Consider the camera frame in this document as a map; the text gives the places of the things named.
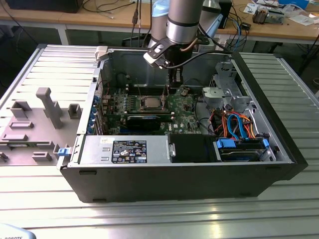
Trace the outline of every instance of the table leg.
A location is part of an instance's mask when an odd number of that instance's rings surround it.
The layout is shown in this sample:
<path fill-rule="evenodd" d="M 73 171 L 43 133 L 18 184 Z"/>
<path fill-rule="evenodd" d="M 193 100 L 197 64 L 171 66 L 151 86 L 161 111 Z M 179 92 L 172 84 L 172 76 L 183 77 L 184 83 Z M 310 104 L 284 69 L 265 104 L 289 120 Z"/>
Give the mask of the table leg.
<path fill-rule="evenodd" d="M 98 40 L 99 40 L 99 43 L 103 43 L 103 37 L 102 37 L 102 32 L 101 31 L 98 31 Z"/>
<path fill-rule="evenodd" d="M 59 33 L 59 36 L 60 36 L 60 40 L 61 40 L 61 44 L 62 45 L 69 45 L 69 38 L 68 38 L 68 35 L 66 34 L 65 25 L 63 25 L 63 24 L 57 25 L 56 29 L 58 30 L 58 33 Z"/>
<path fill-rule="evenodd" d="M 12 26 L 2 25 L 0 28 L 8 37 L 14 37 L 14 33 L 11 30 Z"/>

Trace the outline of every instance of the slotted metal surface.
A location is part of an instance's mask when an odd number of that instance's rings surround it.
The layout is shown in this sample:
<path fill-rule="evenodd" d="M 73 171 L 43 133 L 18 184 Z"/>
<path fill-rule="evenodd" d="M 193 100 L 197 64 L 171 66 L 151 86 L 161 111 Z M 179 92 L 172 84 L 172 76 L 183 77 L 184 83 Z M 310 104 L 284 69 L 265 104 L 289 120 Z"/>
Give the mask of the slotted metal surface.
<path fill-rule="evenodd" d="M 272 54 L 241 56 L 305 159 L 317 160 L 313 152 L 319 149 L 319 103 L 314 95 L 283 59 Z"/>
<path fill-rule="evenodd" d="M 50 87 L 52 100 L 58 101 L 61 108 L 68 108 L 70 104 L 83 107 L 97 68 L 95 50 L 93 46 L 55 45 L 37 49 L 30 67 L 0 110 L 0 133 L 12 117 L 10 108 L 16 100 L 27 101 L 32 108 L 43 107 L 42 101 L 35 96 L 39 87 Z"/>
<path fill-rule="evenodd" d="M 269 58 L 263 61 L 281 65 Z M 283 120 L 304 122 L 310 113 L 317 119 L 314 104 L 273 105 Z M 85 204 L 54 166 L 0 167 L 0 221 L 27 228 L 38 239 L 317 239 L 319 148 L 309 139 L 317 140 L 319 131 L 289 131 L 310 165 L 258 198 Z"/>

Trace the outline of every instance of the power supply label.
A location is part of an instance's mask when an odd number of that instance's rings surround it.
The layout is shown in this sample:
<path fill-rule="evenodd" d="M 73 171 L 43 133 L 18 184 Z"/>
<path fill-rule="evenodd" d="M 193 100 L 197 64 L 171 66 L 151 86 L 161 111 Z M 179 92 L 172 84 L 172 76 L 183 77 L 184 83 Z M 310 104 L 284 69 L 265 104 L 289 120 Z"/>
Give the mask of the power supply label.
<path fill-rule="evenodd" d="M 114 141 L 112 163 L 147 163 L 146 140 Z"/>

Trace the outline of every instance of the paper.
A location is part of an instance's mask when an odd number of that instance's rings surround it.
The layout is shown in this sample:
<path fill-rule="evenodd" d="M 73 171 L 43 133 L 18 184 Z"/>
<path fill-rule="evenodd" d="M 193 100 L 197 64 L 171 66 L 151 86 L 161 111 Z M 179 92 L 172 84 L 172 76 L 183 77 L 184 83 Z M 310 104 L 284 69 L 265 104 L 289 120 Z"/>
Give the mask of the paper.
<path fill-rule="evenodd" d="M 296 23 L 302 24 L 304 26 L 308 26 L 314 23 L 314 20 L 311 19 L 308 16 L 304 16 L 304 15 L 298 15 L 298 16 L 294 16 L 294 17 L 290 17 L 289 18 L 292 21 L 295 21 Z"/>
<path fill-rule="evenodd" d="M 244 9 L 244 13 L 249 13 L 254 15 L 258 6 L 262 6 L 262 5 L 249 3 Z M 268 6 L 263 6 L 263 8 L 272 9 L 271 7 L 268 7 Z"/>

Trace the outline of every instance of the cable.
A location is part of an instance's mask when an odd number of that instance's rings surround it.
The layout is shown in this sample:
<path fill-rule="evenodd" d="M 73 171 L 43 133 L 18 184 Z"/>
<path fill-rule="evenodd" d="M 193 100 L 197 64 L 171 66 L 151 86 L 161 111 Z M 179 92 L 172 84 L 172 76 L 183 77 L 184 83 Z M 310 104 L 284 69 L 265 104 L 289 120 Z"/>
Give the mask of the cable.
<path fill-rule="evenodd" d="M 133 24 L 133 28 L 132 28 L 132 32 L 131 32 L 131 38 L 130 38 L 130 47 L 132 47 L 132 38 L 133 38 L 133 33 L 134 33 L 134 29 L 135 29 L 135 25 L 138 23 L 139 20 L 139 0 L 136 1 L 136 8 L 132 17 L 132 24 Z"/>
<path fill-rule="evenodd" d="M 299 71 L 298 71 L 298 74 L 301 75 L 304 70 L 306 69 L 306 67 L 310 64 L 312 58 L 317 55 L 318 51 L 319 51 L 319 46 L 317 46 L 317 48 L 312 52 L 312 49 L 314 48 L 314 46 L 316 45 L 316 42 L 318 41 L 318 38 L 319 38 L 319 34 L 317 36 L 317 38 L 315 39 L 314 43 L 312 44 L 311 48 L 309 49 L 309 52 L 306 54 L 306 57 L 305 59 L 303 60 L 300 68 L 299 68 Z"/>
<path fill-rule="evenodd" d="M 209 134 L 211 134 L 211 133 L 214 134 L 211 129 L 209 129 L 208 127 L 206 127 L 204 124 L 202 124 L 202 123 L 200 122 L 200 121 L 201 121 L 202 119 L 204 119 L 204 118 L 198 119 L 198 117 L 197 117 L 196 106 L 197 106 L 197 102 L 198 102 L 199 97 L 200 97 L 200 96 L 197 97 L 197 100 L 196 100 L 195 105 L 194 105 L 194 115 L 195 115 L 195 119 L 197 120 L 197 122 L 198 122 L 204 129 L 206 129 L 206 130 L 208 131 Z"/>
<path fill-rule="evenodd" d="M 225 51 L 228 51 L 227 47 L 225 47 L 225 46 L 219 44 L 217 41 L 215 41 L 213 38 L 211 38 L 211 37 L 207 34 L 207 32 L 204 30 L 204 28 L 200 25 L 200 23 L 198 24 L 198 28 L 199 28 L 199 30 L 200 30 L 207 38 L 210 38 L 216 46 L 219 46 L 220 48 L 224 49 Z"/>
<path fill-rule="evenodd" d="M 133 38 L 134 28 L 135 28 L 135 25 L 133 25 L 133 27 L 132 27 L 132 32 L 131 32 L 131 37 L 130 37 L 130 47 L 132 47 L 132 38 Z"/>
<path fill-rule="evenodd" d="M 149 28 L 149 30 L 147 31 L 147 33 L 146 33 L 146 35 L 145 35 L 145 38 L 144 38 L 144 40 L 143 40 L 142 47 L 145 46 L 146 38 L 147 38 L 148 34 L 150 33 L 150 31 L 151 31 L 151 29 L 152 29 L 152 0 L 150 1 L 150 11 L 151 11 L 151 12 L 150 12 L 151 24 L 150 24 L 150 28 Z"/>
<path fill-rule="evenodd" d="M 183 63 L 180 63 L 180 64 L 178 64 L 176 66 L 164 66 L 164 68 L 166 68 L 166 69 L 179 68 L 179 67 L 181 67 L 183 65 L 186 65 L 188 62 L 191 62 L 192 60 L 194 60 L 194 59 L 196 59 L 196 58 L 198 58 L 198 57 L 200 57 L 202 55 L 209 54 L 209 53 L 220 53 L 220 54 L 225 54 L 225 55 L 230 55 L 231 54 L 231 52 L 229 52 L 229 51 L 217 51 L 217 50 L 206 51 L 206 52 L 199 53 L 198 55 L 193 56 L 193 57 L 189 58 L 188 60 L 184 61 Z"/>
<path fill-rule="evenodd" d="M 98 6 L 98 5 L 97 5 L 97 0 L 94 0 L 94 5 L 95 5 L 96 10 L 103 11 L 102 9 L 100 9 L 100 7 L 105 6 L 105 5 L 110 5 L 110 4 L 116 4 L 118 1 L 119 1 L 119 0 L 116 0 L 116 1 L 113 2 L 113 3 L 106 3 L 106 4 L 102 4 L 102 5 L 99 5 L 99 6 Z M 104 15 L 104 13 L 106 13 L 106 14 L 112 14 L 113 12 L 112 12 L 112 11 L 106 11 L 106 12 L 99 12 L 98 14 L 100 14 L 100 15 L 102 15 L 102 16 L 106 16 L 106 17 L 108 17 L 108 18 L 110 18 L 110 19 L 114 19 L 113 16 Z"/>
<path fill-rule="evenodd" d="M 19 53 L 18 49 L 19 49 L 19 41 L 20 41 L 20 37 L 21 37 L 21 33 L 23 32 L 23 30 L 21 29 L 21 32 L 18 35 L 18 40 L 16 41 L 16 52 Z"/>
<path fill-rule="evenodd" d="M 86 2 L 83 3 L 83 5 L 82 5 L 83 9 L 85 9 L 85 10 L 87 10 L 87 11 L 89 11 L 89 12 L 97 12 L 97 13 L 99 13 L 99 12 L 113 11 L 113 10 L 119 9 L 119 8 L 121 8 L 121 7 L 129 6 L 129 5 L 132 5 L 132 4 L 135 4 L 135 3 L 136 3 L 135 1 L 133 1 L 133 2 L 131 2 L 131 3 L 129 3 L 129 4 L 125 4 L 125 5 L 122 5 L 122 6 L 118 6 L 118 7 L 113 8 L 113 9 L 108 9 L 108 10 L 104 10 L 104 11 L 93 11 L 93 10 L 87 9 L 87 8 L 85 7 L 85 4 L 88 3 L 89 1 L 91 1 L 91 0 L 86 0 Z"/>
<path fill-rule="evenodd" d="M 185 85 L 186 82 L 187 82 L 187 81 L 190 81 L 190 80 L 195 80 L 195 81 L 197 81 L 199 84 L 201 84 L 202 87 L 205 87 L 205 86 L 203 85 L 203 83 L 201 83 L 200 80 L 199 80 L 199 79 L 196 79 L 196 78 L 189 78 L 189 79 L 187 79 L 186 81 L 184 81 L 184 83 L 183 83 L 182 85 Z"/>
<path fill-rule="evenodd" d="M 198 38 L 195 38 L 195 39 L 192 41 L 192 43 L 191 43 L 188 47 L 186 47 L 186 48 L 181 48 L 180 51 L 181 51 L 181 52 L 189 51 L 191 48 L 193 48 L 194 45 L 196 45 L 197 41 L 198 41 Z"/>
<path fill-rule="evenodd" d="M 18 24 L 19 27 L 22 28 L 22 30 L 32 39 L 32 41 L 33 41 L 36 45 L 38 45 L 39 43 L 38 43 L 36 40 L 34 40 L 34 38 L 23 28 L 23 26 L 21 26 L 21 25 L 14 19 L 14 17 L 11 16 L 11 14 L 6 10 L 6 8 L 4 7 L 4 5 L 3 5 L 3 3 L 2 3 L 1 0 L 0 0 L 0 3 L 1 3 L 2 8 L 3 8 L 3 9 L 5 10 L 5 12 L 11 17 L 11 19 L 12 19 L 13 21 L 15 21 L 15 23 Z"/>
<path fill-rule="evenodd" d="M 138 36 L 138 47 L 140 47 L 140 36 L 141 36 L 141 21 L 142 21 L 142 0 L 140 2 L 140 9 L 139 9 L 139 36 Z"/>
<path fill-rule="evenodd" d="M 237 120 L 238 120 L 238 124 L 239 124 L 239 131 L 240 131 L 240 134 L 243 138 L 247 139 L 247 134 L 246 132 L 244 131 L 244 127 L 243 127 L 243 122 L 241 121 L 239 115 L 235 115 L 235 114 L 231 114 L 229 117 L 228 117 L 228 120 L 227 120 L 227 127 L 228 127 L 228 131 L 230 132 L 230 134 L 232 136 L 234 136 L 236 139 L 239 139 L 238 136 L 236 134 L 234 134 L 231 130 L 231 125 L 230 125 L 230 122 L 231 122 L 231 118 L 233 117 L 236 117 Z"/>
<path fill-rule="evenodd" d="M 239 40 L 240 40 L 240 35 L 241 35 L 241 29 L 240 29 L 240 26 L 239 26 L 239 23 L 237 23 L 237 31 L 238 31 L 238 38 L 237 38 L 237 41 L 236 41 L 236 45 L 235 45 L 235 48 L 234 48 L 234 51 L 236 50 L 237 46 L 238 46 L 238 43 L 239 43 Z"/>

